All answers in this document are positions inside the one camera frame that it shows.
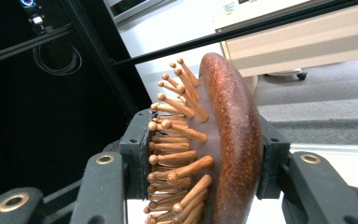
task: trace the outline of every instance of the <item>screw hole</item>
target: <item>screw hole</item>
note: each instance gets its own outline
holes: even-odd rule
[[[357,217],[345,216],[344,220],[348,224],[358,224],[358,218]]]
[[[114,160],[115,158],[111,155],[103,155],[97,159],[97,162],[100,164],[107,164]]]
[[[16,210],[25,205],[28,200],[29,196],[26,193],[19,193],[8,197],[0,203],[0,212],[5,213]]]
[[[311,163],[311,164],[321,163],[321,159],[317,158],[316,156],[310,155],[310,154],[301,155],[300,158],[304,162]]]
[[[9,201],[7,201],[7,203],[5,203],[5,205],[7,205],[7,206],[16,205],[19,202],[21,202],[21,200],[22,200],[22,198],[20,196],[17,196],[15,198],[10,199]]]
[[[104,224],[104,218],[101,216],[92,217],[87,224]]]

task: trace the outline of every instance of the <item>black metal frame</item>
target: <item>black metal frame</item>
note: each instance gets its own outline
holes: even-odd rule
[[[103,75],[110,88],[113,91],[119,91],[119,96],[121,97],[119,100],[120,105],[124,107],[124,110],[127,111],[128,114],[135,114],[136,106],[134,106],[128,91],[125,88],[120,87],[120,81],[119,79],[116,79],[118,74],[115,74],[113,70],[111,70],[112,60],[109,59],[107,52],[104,50],[98,36],[95,34],[92,24],[83,8],[76,0],[66,0],[65,4],[67,10],[70,12],[75,28],[81,34],[84,42],[89,47],[89,50],[93,52],[94,59],[98,62],[98,66],[103,71]],[[184,50],[195,49],[230,38],[253,34],[354,5],[358,5],[358,0],[318,1],[311,5],[297,8],[295,11],[284,12],[278,16],[267,18],[263,21],[249,24],[238,29],[225,31],[215,35],[208,35],[184,44],[114,63],[113,66],[121,67],[147,62]],[[48,42],[51,40],[49,37],[53,38],[52,35],[42,36],[38,41],[43,40]],[[20,50],[30,48],[32,47],[19,47]],[[10,52],[10,50],[3,51],[0,53],[0,58],[3,59],[9,57],[12,54],[13,52]],[[42,194],[37,189],[13,189],[12,191],[1,195],[0,202],[12,194],[29,192],[31,201],[24,205],[22,207],[23,209],[18,209],[17,212],[0,212],[0,223],[67,223],[71,214],[75,215],[75,217],[80,216],[81,220],[85,221],[85,223],[90,223],[89,221],[94,221],[95,223],[105,221],[103,216],[112,218],[106,220],[104,223],[125,223],[126,206],[124,198],[125,193],[123,191],[124,175],[130,174],[127,179],[130,180],[128,186],[133,190],[131,195],[135,195],[135,197],[145,195],[144,179],[142,178],[139,180],[141,183],[133,183],[135,180],[132,179],[132,176],[136,176],[141,172],[140,175],[145,177],[145,168],[136,168],[136,166],[139,165],[136,161],[143,163],[145,160],[145,143],[148,139],[148,137],[145,136],[148,136],[148,132],[145,132],[145,125],[143,122],[142,125],[136,124],[133,127],[135,127],[136,132],[130,131],[122,144],[120,144],[120,147],[112,147],[111,149],[114,150],[114,152],[104,152],[90,159],[81,186],[80,182],[76,182],[74,185],[60,190],[52,196],[48,196],[45,200],[42,200]],[[285,194],[282,209],[288,223],[358,223],[358,190],[347,186],[328,161],[322,157],[308,152],[289,155],[288,148],[290,144],[280,136],[271,137],[277,135],[274,132],[271,133],[271,127],[268,129],[269,131],[264,131],[264,133],[267,133],[265,134],[266,155],[264,158],[263,174],[261,176],[259,190],[257,191],[257,197],[259,197],[259,199],[276,198],[278,189],[281,189]],[[123,147],[125,148],[125,146],[128,146],[128,150],[123,150]],[[99,172],[94,169],[95,167],[93,167],[93,165],[95,165],[94,163],[96,159],[105,155],[112,155],[116,158],[115,162],[112,163],[115,164],[115,166],[112,166],[109,172]],[[112,179],[111,176],[106,177],[105,174],[114,175],[117,178]],[[103,175],[103,177],[100,179],[96,178],[96,176],[98,177],[100,175]],[[93,188],[95,186],[108,187],[111,188],[112,191],[105,190],[103,195],[98,195],[95,194],[95,192],[93,193]],[[75,202],[73,199],[75,195],[77,195],[78,190],[77,202]],[[116,198],[111,198],[111,203],[115,204],[117,210],[109,210],[109,214],[106,214],[106,212],[103,212],[102,214],[97,208],[103,207],[103,205],[100,203],[90,203],[90,200],[99,202],[99,200],[104,200],[107,195],[117,195]],[[76,203],[81,203],[81,205],[89,203],[91,207],[80,206],[80,211],[73,213]],[[85,209],[87,211],[92,211],[91,215],[89,214],[87,217],[84,217],[85,214],[82,211],[85,211]]]
[[[147,195],[146,146],[151,133],[145,130],[153,116],[148,110],[135,115],[119,142],[89,159],[81,181],[44,199],[33,188],[2,194],[0,204],[21,193],[28,194],[29,201],[11,212],[0,211],[0,224],[127,223],[126,199]],[[323,157],[290,154],[290,143],[261,119],[265,157],[257,197],[278,199],[283,191],[282,210],[289,224],[358,224],[358,189],[348,186]],[[110,156],[113,159],[107,164],[98,162]]]
[[[61,29],[52,32],[51,34],[42,35],[29,41],[25,41],[18,45],[12,46],[10,48],[2,49],[0,50],[0,61],[16,54],[22,53],[28,49],[33,49],[34,47],[46,44],[63,36],[69,35],[73,31],[74,29],[72,25],[69,24],[65,27],[62,27]]]
[[[267,15],[262,20],[257,20],[253,23],[244,25],[239,28],[219,32],[213,35],[206,35],[201,38],[197,38],[182,44],[168,47],[166,49],[156,50],[154,52],[146,53],[144,55],[134,57],[122,62],[117,62],[114,63],[114,67],[128,66],[137,63],[145,63],[164,56],[183,52],[185,50],[196,49],[214,43],[218,43],[221,41],[229,40],[235,37],[254,34],[260,31],[282,26],[295,21],[302,21],[308,18],[316,17],[329,12],[334,12],[346,7],[353,7],[356,5],[358,5],[358,0],[312,1],[311,3],[300,5],[299,7],[284,9],[280,12]]]

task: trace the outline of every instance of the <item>metal bracket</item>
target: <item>metal bracket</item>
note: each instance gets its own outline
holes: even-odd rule
[[[281,168],[287,223],[358,224],[358,194],[325,158],[296,152]]]

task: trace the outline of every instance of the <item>desk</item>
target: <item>desk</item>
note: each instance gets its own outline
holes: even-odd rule
[[[293,2],[307,4],[309,1]],[[255,13],[246,13],[246,10],[256,10],[255,7],[242,8],[216,19],[216,31],[224,31],[262,19],[263,15],[250,18],[248,14]],[[241,15],[244,15],[243,21],[240,21]],[[248,79],[251,80],[253,91],[257,82],[256,75],[356,60],[358,6],[230,39],[222,43],[222,48],[241,75],[250,77]]]

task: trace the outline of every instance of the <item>white wall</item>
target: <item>white wall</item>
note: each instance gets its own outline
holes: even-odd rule
[[[213,34],[213,18],[223,13],[221,2],[218,0],[174,1],[166,7],[118,27],[118,30],[131,57],[140,56]],[[160,91],[171,97],[176,96],[157,86],[162,73],[168,72],[171,77],[175,77],[169,66],[171,62],[176,61],[178,57],[183,57],[187,66],[197,74],[200,60],[207,52],[223,54],[220,44],[213,44],[136,65],[152,101],[156,101],[156,95]]]

